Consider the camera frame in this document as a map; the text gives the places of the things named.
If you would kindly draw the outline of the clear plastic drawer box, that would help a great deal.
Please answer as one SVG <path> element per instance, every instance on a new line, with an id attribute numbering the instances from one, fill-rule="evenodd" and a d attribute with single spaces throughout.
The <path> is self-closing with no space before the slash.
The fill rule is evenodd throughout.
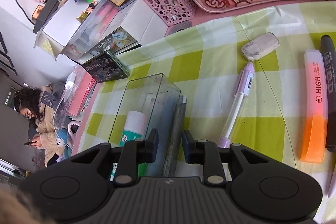
<path id="1" fill-rule="evenodd" d="M 102 39 L 118 13 L 118 9 L 106 0 L 101 0 L 94 8 L 90 5 L 88 11 L 90 13 L 81 22 L 62 52 L 73 61 L 88 53 Z"/>

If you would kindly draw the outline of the white rabbit drawer unit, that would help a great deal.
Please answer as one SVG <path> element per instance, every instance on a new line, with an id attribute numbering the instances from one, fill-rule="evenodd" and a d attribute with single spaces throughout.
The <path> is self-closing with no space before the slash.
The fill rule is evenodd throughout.
<path id="1" fill-rule="evenodd" d="M 88 52 L 97 56 L 110 50 L 117 55 L 163 38 L 167 28 L 145 1 L 136 0 L 115 15 L 99 42 Z"/>

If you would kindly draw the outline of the dirty white eraser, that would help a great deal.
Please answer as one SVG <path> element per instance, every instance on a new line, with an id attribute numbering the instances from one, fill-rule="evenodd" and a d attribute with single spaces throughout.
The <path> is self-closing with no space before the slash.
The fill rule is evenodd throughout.
<path id="1" fill-rule="evenodd" d="M 280 46 L 278 38 L 268 32 L 244 44 L 241 53 L 248 61 L 257 61 L 272 53 Z"/>

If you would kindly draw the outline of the woman in beige jacket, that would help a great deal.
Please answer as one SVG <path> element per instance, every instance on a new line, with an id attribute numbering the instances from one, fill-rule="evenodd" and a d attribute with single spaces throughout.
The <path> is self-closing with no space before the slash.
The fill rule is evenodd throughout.
<path id="1" fill-rule="evenodd" d="M 45 152 L 46 167 L 57 163 L 66 146 L 54 128 L 55 110 L 44 103 L 42 98 L 45 92 L 58 96 L 63 92 L 63 88 L 64 85 L 58 82 L 39 88 L 27 86 L 15 92 L 14 108 L 19 114 L 34 122 L 36 133 L 30 138 L 31 146 Z"/>

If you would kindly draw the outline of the green checked tablecloth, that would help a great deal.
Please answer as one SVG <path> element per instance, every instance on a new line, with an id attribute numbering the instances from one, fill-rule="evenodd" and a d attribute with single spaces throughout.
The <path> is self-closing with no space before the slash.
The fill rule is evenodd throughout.
<path id="1" fill-rule="evenodd" d="M 241 48 L 267 32 L 280 46 L 255 62 L 233 140 L 311 175 L 327 193 L 335 155 L 326 152 L 321 164 L 299 159 L 306 116 L 303 56 L 320 48 L 323 35 L 335 37 L 335 2 L 274 6 L 210 20 L 118 58 L 131 79 L 163 73 L 187 96 L 185 129 L 194 138 L 218 141 L 247 64 Z"/>

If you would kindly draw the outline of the purple clear mechanical pen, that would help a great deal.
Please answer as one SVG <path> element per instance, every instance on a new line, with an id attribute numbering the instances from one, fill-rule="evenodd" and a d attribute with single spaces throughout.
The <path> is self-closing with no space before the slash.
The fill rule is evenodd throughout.
<path id="1" fill-rule="evenodd" d="M 231 143 L 231 134 L 243 107 L 243 102 L 248 98 L 255 74 L 255 67 L 249 62 L 240 72 L 236 84 L 234 101 L 228 114 L 224 129 L 220 135 L 218 147 L 229 148 Z"/>

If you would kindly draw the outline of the smartphone playing video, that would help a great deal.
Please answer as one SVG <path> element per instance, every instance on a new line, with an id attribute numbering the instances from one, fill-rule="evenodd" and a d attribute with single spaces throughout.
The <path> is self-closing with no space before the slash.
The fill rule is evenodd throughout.
<path id="1" fill-rule="evenodd" d="M 82 67 L 97 83 L 127 79 L 129 71 L 111 52 L 105 51 L 85 62 Z"/>

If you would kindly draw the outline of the clear plastic organizer box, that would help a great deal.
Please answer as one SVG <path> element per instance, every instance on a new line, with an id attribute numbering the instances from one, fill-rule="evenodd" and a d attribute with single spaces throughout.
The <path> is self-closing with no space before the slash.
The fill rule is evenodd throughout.
<path id="1" fill-rule="evenodd" d="M 163 73 L 129 81 L 123 92 L 116 120 L 113 124 L 110 136 L 111 142 L 119 146 L 126 117 L 130 111 L 139 111 L 146 114 L 147 119 L 143 139 L 147 139 L 151 132 L 149 126 L 150 120 L 153 117 L 154 106 L 157 102 L 163 101 L 168 96 L 172 96 L 179 101 L 182 93 Z M 145 176 L 147 165 L 142 164 L 139 166 L 139 176 Z"/>

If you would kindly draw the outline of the black marker pen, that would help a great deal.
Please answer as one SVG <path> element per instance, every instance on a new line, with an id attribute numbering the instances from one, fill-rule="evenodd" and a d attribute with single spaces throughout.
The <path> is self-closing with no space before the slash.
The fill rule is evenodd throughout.
<path id="1" fill-rule="evenodd" d="M 321 38 L 322 55 L 325 66 L 325 75 L 327 83 L 327 100 L 328 100 L 328 116 L 327 116 L 327 137 L 326 148 L 329 152 L 335 152 L 336 145 L 336 89 L 335 89 L 335 70 L 336 55 L 332 38 L 324 35 Z"/>

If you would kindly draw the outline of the black flat box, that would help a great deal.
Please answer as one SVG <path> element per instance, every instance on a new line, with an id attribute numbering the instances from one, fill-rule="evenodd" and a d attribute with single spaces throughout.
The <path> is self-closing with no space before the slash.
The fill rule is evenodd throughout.
<path id="1" fill-rule="evenodd" d="M 35 34 L 38 33 L 38 31 L 42 28 L 45 22 L 58 9 L 61 1 L 62 0 L 46 0 L 45 6 L 42 8 L 41 12 L 39 13 L 35 21 L 33 33 Z"/>

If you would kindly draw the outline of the white storage box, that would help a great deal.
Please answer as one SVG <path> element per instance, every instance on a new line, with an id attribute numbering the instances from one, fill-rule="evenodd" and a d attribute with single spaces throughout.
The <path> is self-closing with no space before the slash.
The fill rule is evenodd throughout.
<path id="1" fill-rule="evenodd" d="M 38 31 L 34 48 L 39 47 L 55 61 L 81 26 L 77 18 L 88 8 L 87 1 L 68 0 Z"/>

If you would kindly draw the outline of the green white glue stick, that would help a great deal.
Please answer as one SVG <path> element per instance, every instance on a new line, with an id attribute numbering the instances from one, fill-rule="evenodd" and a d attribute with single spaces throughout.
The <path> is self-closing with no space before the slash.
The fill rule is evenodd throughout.
<path id="1" fill-rule="evenodd" d="M 139 111 L 130 111 L 127 114 L 126 121 L 120 138 L 119 147 L 123 147 L 126 142 L 131 140 L 143 139 L 146 126 L 146 114 Z"/>

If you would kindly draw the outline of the pink red book stack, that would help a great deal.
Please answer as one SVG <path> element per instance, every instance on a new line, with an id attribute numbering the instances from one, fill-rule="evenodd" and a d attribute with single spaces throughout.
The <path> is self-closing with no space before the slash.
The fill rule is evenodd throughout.
<path id="1" fill-rule="evenodd" d="M 76 117 L 85 108 L 85 102 L 95 88 L 96 81 L 80 65 L 76 65 L 72 73 L 75 74 L 75 77 L 70 75 L 67 83 L 70 81 L 73 85 L 64 91 L 64 98 L 58 109 L 58 114 L 65 113 L 68 116 Z"/>

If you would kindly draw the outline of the pink orange highlighter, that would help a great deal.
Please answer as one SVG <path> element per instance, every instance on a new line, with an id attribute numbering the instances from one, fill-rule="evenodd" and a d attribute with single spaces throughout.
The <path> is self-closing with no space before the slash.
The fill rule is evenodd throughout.
<path id="1" fill-rule="evenodd" d="M 306 119 L 300 160 L 323 162 L 327 135 L 327 86 L 323 57 L 318 50 L 304 53 Z"/>

